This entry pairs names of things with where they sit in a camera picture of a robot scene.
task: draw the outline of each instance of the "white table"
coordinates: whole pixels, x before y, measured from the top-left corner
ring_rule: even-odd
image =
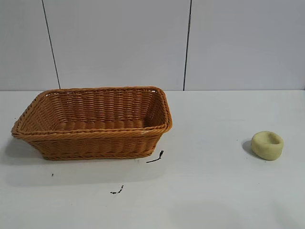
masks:
[[[37,94],[0,92],[1,229],[305,228],[305,91],[167,92],[152,156],[61,162],[10,136]],[[262,130],[285,141],[276,161],[249,150]]]

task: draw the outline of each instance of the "rectangular woven basket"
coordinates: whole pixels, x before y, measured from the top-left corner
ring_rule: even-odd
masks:
[[[47,160],[127,159],[149,156],[171,127],[159,88],[83,88],[39,94],[11,132]]]

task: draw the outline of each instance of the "round sponge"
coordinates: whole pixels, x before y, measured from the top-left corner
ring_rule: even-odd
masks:
[[[253,136],[251,147],[259,157],[273,161],[282,154],[284,141],[276,133],[262,131]]]

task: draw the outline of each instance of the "black wire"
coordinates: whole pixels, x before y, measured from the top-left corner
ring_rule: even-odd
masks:
[[[110,193],[111,193],[111,194],[118,194],[118,193],[122,192],[123,187],[124,187],[124,185],[122,185],[122,187],[121,187],[120,191],[118,191],[118,192],[110,192]]]
[[[154,162],[154,161],[157,161],[157,160],[160,160],[161,159],[161,157],[162,157],[162,154],[163,154],[163,150],[161,150],[161,152],[160,152],[160,155],[159,155],[159,158],[158,159],[155,159],[155,160],[153,160],[153,161],[146,161],[146,163],[151,163],[151,162]]]

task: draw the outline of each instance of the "basket rim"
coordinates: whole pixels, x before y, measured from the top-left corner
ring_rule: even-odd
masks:
[[[165,114],[165,123],[157,126],[149,126],[144,128],[116,128],[116,129],[84,129],[84,130],[50,130],[50,131],[22,131],[21,127],[25,119],[39,105],[39,101],[47,94],[53,93],[77,93],[77,92],[96,92],[96,91],[156,91],[160,93],[162,107]],[[71,139],[71,138],[94,138],[94,137],[115,137],[115,136],[137,136],[137,135],[159,135],[169,131],[172,127],[172,117],[167,104],[164,91],[154,86],[135,86],[135,87],[100,87],[100,88],[71,88],[71,89],[52,89],[47,90],[39,95],[31,102],[19,119],[15,122],[11,133],[14,137],[23,140],[53,140],[53,139]]]

